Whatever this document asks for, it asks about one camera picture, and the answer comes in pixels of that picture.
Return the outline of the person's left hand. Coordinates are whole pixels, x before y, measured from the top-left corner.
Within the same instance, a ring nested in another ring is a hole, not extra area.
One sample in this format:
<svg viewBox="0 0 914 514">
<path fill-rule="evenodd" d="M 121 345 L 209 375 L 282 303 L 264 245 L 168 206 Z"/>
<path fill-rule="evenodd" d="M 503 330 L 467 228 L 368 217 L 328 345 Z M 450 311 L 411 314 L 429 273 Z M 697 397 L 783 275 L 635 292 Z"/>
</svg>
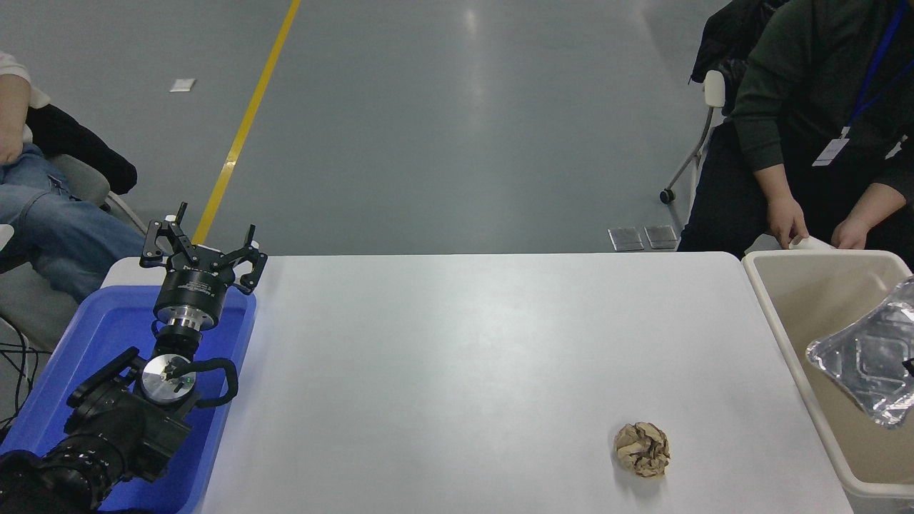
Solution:
<svg viewBox="0 0 914 514">
<path fill-rule="evenodd" d="M 871 230 L 865 219 L 848 217 L 835 226 L 831 244 L 843 250 L 864 250 Z"/>
</svg>

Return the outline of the person's right hand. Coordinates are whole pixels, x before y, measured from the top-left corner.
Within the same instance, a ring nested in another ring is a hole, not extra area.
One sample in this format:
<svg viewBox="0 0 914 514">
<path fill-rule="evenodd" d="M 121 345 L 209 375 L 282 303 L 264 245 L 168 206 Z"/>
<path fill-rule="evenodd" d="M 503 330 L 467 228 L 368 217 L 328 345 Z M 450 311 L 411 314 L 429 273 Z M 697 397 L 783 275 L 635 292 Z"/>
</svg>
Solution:
<svg viewBox="0 0 914 514">
<path fill-rule="evenodd" d="M 768 199 L 768 231 L 784 250 L 796 238 L 802 241 L 810 236 L 803 209 L 793 196 L 788 194 Z"/>
</svg>

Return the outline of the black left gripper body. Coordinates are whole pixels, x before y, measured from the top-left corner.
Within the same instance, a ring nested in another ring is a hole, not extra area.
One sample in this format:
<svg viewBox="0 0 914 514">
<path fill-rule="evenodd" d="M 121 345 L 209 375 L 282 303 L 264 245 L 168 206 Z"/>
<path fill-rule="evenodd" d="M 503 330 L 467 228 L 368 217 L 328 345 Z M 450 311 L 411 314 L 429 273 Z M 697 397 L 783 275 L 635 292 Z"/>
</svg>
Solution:
<svg viewBox="0 0 914 514">
<path fill-rule="evenodd" d="M 157 318 L 173 318 L 179 307 L 189 307 L 203 313 L 204 318 L 220 318 L 229 286 L 234 283 L 231 267 L 212 268 L 224 257 L 223 251 L 199 246 L 197 261 L 176 251 L 166 260 L 166 277 L 154 304 Z"/>
</svg>

